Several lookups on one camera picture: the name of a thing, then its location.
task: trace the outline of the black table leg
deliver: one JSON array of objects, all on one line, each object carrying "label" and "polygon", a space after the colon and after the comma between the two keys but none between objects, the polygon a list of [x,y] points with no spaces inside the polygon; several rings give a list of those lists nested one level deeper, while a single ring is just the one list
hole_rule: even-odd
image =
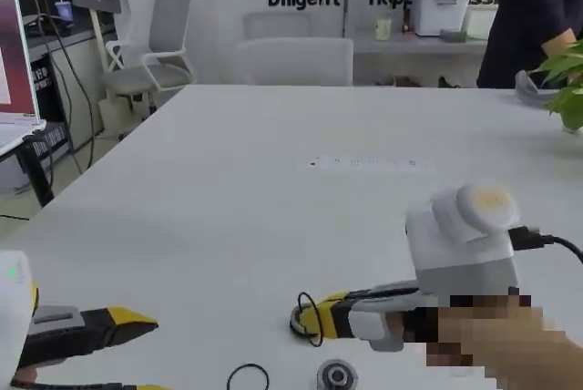
[{"label": "black table leg", "polygon": [[16,148],[15,153],[20,161],[20,165],[30,179],[30,184],[35,191],[40,206],[44,208],[55,198],[55,195],[48,184],[40,158],[36,154],[33,140],[25,139],[24,142]]}]

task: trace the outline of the metal washer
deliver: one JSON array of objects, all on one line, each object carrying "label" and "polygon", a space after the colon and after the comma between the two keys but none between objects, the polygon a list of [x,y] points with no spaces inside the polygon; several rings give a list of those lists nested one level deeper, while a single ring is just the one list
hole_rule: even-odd
[{"label": "metal washer", "polygon": [[355,390],[358,374],[344,360],[329,360],[320,366],[318,390]]}]

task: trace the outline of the shelf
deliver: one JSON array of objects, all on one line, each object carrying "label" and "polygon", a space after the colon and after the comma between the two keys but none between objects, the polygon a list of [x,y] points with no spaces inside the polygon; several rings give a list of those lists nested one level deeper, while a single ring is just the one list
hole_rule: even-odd
[{"label": "shelf", "polygon": [[466,42],[445,42],[438,37],[392,35],[388,41],[377,41],[373,36],[356,35],[354,53],[384,55],[483,55],[486,41],[471,39]]}]

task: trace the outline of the white storage box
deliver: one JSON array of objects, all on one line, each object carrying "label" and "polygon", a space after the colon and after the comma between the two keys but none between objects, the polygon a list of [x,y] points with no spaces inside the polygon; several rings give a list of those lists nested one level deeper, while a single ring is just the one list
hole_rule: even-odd
[{"label": "white storage box", "polygon": [[470,0],[413,0],[413,30],[419,36],[461,32]]}]

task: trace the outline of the gray chair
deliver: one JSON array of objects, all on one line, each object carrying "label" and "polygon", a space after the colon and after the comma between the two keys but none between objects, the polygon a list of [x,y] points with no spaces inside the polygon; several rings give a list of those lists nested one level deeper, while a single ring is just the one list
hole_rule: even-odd
[{"label": "gray chair", "polygon": [[106,50],[111,57],[103,82],[112,94],[133,101],[148,96],[150,114],[156,111],[153,95],[180,89],[196,81],[186,54],[186,33],[190,0],[155,0],[149,28],[148,49],[136,67],[124,67],[121,53],[136,47],[129,41],[110,41]]}]

